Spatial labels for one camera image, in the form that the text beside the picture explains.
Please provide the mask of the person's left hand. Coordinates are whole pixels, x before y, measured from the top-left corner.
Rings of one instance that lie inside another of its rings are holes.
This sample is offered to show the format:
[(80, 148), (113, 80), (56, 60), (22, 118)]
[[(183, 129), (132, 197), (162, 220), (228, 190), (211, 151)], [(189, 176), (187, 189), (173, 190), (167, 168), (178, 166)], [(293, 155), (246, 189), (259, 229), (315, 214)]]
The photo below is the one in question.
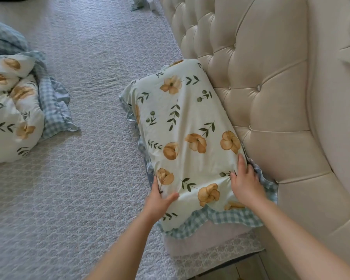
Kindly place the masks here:
[(168, 207), (161, 207), (161, 199), (162, 196), (159, 191), (158, 180), (157, 177), (154, 176), (151, 192), (147, 196), (142, 210), (143, 216), (152, 226), (159, 221), (168, 210)]

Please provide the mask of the person's right hand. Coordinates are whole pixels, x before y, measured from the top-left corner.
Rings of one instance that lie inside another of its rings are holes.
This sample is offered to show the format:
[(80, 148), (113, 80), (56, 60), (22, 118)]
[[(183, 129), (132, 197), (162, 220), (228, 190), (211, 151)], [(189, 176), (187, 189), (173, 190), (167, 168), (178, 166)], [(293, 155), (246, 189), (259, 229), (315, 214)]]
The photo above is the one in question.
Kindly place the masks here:
[(233, 192), (238, 201), (250, 210), (256, 211), (261, 203), (267, 200), (266, 192), (252, 165), (246, 164), (242, 154), (237, 156), (237, 171), (230, 174), (236, 174), (238, 178), (238, 191)]

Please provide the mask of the floral pillow with gingham ruffle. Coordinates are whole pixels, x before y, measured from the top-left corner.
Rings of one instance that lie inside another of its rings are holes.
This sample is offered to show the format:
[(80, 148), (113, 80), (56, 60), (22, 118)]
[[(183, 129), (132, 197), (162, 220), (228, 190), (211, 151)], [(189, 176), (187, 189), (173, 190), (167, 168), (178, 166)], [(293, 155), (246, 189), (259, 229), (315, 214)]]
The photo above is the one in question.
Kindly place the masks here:
[(263, 226), (232, 191), (230, 173), (237, 173), (238, 154), (275, 203), (278, 186), (246, 156), (200, 61), (184, 59), (133, 80), (119, 99), (128, 119), (136, 121), (138, 149), (161, 196), (179, 194), (159, 220), (164, 235), (185, 239), (207, 221)]

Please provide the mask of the person's left forearm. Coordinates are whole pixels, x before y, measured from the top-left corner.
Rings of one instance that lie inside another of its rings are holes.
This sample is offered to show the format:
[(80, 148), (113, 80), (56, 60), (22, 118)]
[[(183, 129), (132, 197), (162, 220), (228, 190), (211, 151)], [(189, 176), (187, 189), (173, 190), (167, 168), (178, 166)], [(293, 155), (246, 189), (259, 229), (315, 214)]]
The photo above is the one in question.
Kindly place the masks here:
[(135, 280), (150, 231), (158, 220), (142, 211), (85, 280)]

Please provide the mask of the person's right forearm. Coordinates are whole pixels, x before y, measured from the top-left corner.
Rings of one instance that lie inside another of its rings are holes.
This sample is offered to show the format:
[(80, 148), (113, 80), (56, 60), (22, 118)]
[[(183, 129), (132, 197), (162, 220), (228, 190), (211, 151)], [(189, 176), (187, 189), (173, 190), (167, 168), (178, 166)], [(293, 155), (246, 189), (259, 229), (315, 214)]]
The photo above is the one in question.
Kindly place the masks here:
[(257, 199), (249, 207), (278, 242), (301, 280), (350, 280), (350, 266), (275, 203)]

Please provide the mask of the pink mattress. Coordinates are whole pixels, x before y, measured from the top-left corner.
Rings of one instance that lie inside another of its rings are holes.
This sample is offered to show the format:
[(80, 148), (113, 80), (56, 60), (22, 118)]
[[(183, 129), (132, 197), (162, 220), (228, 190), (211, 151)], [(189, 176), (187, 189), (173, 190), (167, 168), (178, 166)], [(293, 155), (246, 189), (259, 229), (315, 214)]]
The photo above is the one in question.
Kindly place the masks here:
[(221, 245), (251, 230), (251, 227), (241, 224), (214, 224), (207, 221), (185, 239), (176, 239), (164, 233), (162, 236), (166, 252), (171, 257), (182, 257)]

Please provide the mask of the cream tufted leather headboard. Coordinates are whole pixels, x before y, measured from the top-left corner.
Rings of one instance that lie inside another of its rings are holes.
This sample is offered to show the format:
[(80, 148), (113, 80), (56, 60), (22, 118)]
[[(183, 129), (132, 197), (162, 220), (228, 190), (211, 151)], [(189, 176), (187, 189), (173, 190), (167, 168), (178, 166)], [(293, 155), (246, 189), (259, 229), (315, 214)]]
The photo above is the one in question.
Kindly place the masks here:
[(350, 0), (160, 0), (278, 205), (350, 265)]

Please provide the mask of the grey textured bed sheet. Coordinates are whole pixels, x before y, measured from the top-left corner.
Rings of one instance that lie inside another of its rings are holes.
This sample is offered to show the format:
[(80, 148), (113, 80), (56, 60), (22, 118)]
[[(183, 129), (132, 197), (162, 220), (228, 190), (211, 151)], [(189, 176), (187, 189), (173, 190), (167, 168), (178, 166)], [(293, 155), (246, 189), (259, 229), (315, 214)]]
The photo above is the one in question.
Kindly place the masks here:
[(182, 58), (159, 0), (0, 4), (0, 22), (46, 54), (78, 132), (60, 132), (0, 165), (0, 280), (82, 280), (150, 191), (119, 94)]

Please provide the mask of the floral gingham duvet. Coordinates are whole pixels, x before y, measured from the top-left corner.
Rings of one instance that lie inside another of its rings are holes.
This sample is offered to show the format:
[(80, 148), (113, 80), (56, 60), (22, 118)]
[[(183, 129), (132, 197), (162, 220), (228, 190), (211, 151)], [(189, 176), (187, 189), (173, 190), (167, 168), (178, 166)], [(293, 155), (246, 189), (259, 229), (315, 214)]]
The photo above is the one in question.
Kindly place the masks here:
[(0, 164), (29, 154), (38, 142), (79, 131), (69, 93), (47, 72), (45, 54), (0, 22)]

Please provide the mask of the grey cloth item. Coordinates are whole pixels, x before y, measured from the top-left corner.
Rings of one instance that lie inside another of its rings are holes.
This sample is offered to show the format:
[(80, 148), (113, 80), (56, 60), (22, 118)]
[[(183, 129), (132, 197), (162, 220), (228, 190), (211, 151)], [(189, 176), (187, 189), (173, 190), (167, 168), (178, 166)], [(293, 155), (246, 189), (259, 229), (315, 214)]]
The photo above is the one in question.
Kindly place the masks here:
[(131, 11), (143, 9), (144, 7), (148, 7), (151, 11), (157, 10), (154, 0), (133, 0)]

